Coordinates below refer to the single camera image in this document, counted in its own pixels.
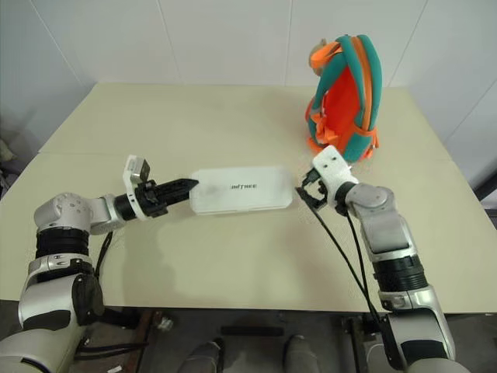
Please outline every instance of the beige table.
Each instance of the beige table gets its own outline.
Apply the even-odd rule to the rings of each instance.
[[[302,118],[311,92],[97,85],[0,202],[0,298],[19,297],[35,252],[36,207],[62,191],[123,193],[129,153],[146,157],[158,182],[206,167],[285,165],[298,183],[313,156]],[[405,90],[384,91],[377,124],[381,148],[354,174],[396,193],[445,312],[497,312],[497,234],[458,168]],[[356,264],[346,220],[321,213]],[[102,240],[92,238],[94,259]],[[115,235],[102,281],[107,305],[367,310],[297,198],[286,210],[218,216],[195,216],[182,203],[133,221]],[[369,282],[375,292],[372,275]]]

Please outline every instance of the teal backpack strap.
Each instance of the teal backpack strap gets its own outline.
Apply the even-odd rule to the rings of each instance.
[[[374,50],[373,43],[366,35],[358,36],[360,41],[363,43],[364,50],[366,51],[367,60],[370,63],[371,70],[371,88],[372,88],[372,102],[371,102],[371,120],[369,130],[374,129],[374,124],[376,122],[376,117],[378,115],[378,108],[380,106],[381,100],[381,87],[383,85],[383,80],[381,77],[381,63],[380,58],[376,51]]]
[[[342,47],[342,54],[346,59],[350,72],[352,73],[352,77],[354,78],[354,82],[356,83],[360,108],[354,118],[354,123],[357,127],[361,127],[363,124],[364,110],[366,106],[366,97],[364,97],[363,68],[359,62],[359,58],[357,57],[356,49],[352,45],[352,41],[350,41],[350,36],[345,35],[343,37],[339,37],[336,41],[338,41]]]

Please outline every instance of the floor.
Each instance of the floor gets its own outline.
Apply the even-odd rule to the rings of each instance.
[[[0,339],[19,330],[16,302],[0,301]],[[284,342],[295,333],[305,335],[318,355],[322,373],[353,373],[349,336],[342,331],[340,316],[323,312],[279,312],[237,310],[174,310],[166,312],[173,321],[169,331],[156,329],[144,354],[140,373],[175,372],[198,344],[220,335],[222,326],[271,326],[283,336],[226,336],[226,373],[281,373]],[[457,348],[457,360],[471,373],[495,372],[497,367],[497,315],[449,318]],[[90,345],[126,343],[133,333],[119,327],[95,324]],[[382,351],[381,339],[365,343],[370,373],[393,372]],[[79,361],[71,373],[106,373],[123,365],[127,356],[98,361]]]

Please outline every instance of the orange backpack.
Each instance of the orange backpack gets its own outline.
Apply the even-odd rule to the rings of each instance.
[[[345,35],[312,52],[309,65],[321,76],[305,112],[309,145],[334,145],[348,162],[371,157],[378,147],[374,122],[381,99],[381,65],[366,35]]]

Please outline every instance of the black rubber joint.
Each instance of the black rubber joint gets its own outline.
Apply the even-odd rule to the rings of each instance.
[[[428,286],[417,255],[373,263],[381,291],[409,291]]]
[[[37,258],[62,253],[88,255],[88,232],[74,228],[50,228],[36,235]]]

